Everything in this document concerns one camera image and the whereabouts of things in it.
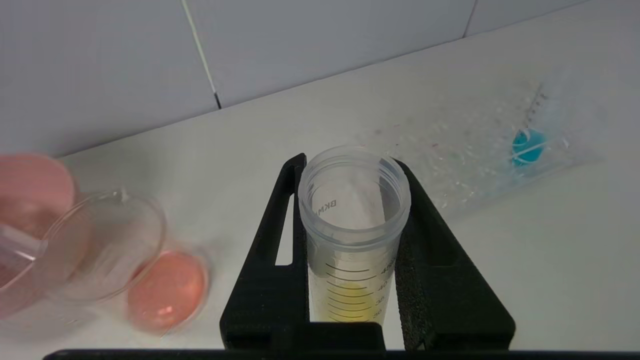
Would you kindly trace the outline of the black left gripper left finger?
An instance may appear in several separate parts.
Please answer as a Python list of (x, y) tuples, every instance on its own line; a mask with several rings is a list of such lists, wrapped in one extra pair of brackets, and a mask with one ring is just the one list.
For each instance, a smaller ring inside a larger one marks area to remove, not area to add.
[[(307, 235), (302, 224), (298, 186), (307, 164), (304, 153), (287, 160), (274, 184), (253, 242), (219, 322), (226, 350), (266, 350), (279, 335), (310, 321)], [(290, 200), (292, 260), (276, 259)]]

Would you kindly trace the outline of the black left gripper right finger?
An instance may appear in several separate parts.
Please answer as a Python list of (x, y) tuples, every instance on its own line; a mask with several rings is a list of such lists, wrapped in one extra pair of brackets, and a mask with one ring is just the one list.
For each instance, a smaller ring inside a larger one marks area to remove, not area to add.
[(407, 351), (506, 351), (514, 318), (462, 248), (418, 178), (400, 162), (411, 205), (395, 260)]

